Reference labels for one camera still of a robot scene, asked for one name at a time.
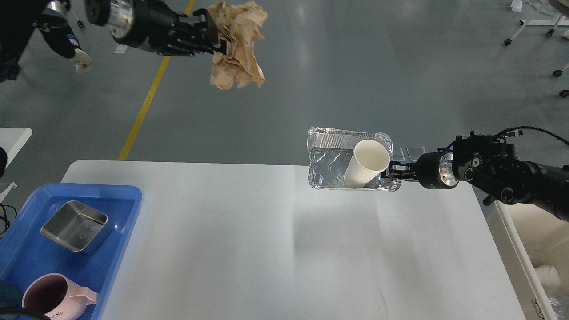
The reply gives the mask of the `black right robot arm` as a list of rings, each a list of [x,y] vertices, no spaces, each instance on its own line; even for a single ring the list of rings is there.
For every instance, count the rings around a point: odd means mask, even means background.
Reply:
[[[457,136],[449,146],[422,154],[416,161],[391,161],[380,177],[416,181],[429,190],[451,190],[464,181],[486,193],[484,205],[533,204],[562,221],[569,220],[569,169],[520,160],[507,139],[524,126],[494,135]]]

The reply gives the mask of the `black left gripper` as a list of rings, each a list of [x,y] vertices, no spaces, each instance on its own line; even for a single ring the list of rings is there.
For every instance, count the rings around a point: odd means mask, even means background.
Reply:
[[[170,31],[181,27],[181,40],[169,43]],[[208,10],[191,15],[175,12],[162,0],[112,0],[108,28],[120,45],[163,56],[186,56],[215,52],[221,47],[219,30]]]

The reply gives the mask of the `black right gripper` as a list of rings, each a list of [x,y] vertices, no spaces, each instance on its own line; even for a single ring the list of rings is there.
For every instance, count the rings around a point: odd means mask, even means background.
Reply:
[[[390,162],[389,170],[390,173],[382,174],[383,179],[390,182],[419,182],[429,190],[451,190],[459,183],[453,173],[451,152],[425,153],[416,162],[410,163]]]

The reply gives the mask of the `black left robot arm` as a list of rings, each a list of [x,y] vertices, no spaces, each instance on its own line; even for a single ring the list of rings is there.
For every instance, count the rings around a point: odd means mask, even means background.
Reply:
[[[68,0],[23,0],[33,25],[50,48],[72,57],[77,45],[68,38]],[[211,14],[206,9],[191,15],[175,12],[162,0],[86,0],[90,24],[108,26],[119,45],[154,52],[160,56],[194,56],[197,53],[226,53]]]

